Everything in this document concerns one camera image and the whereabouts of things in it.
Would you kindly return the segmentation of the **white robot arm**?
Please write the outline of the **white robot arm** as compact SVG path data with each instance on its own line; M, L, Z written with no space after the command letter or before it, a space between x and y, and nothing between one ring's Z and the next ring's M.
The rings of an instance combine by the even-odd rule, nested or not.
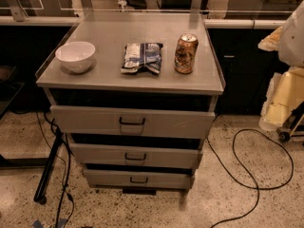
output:
M261 40L258 47L276 50L279 61L289 66L286 72L274 74L260 112L259 127L275 131L304 102L304 1L285 24Z

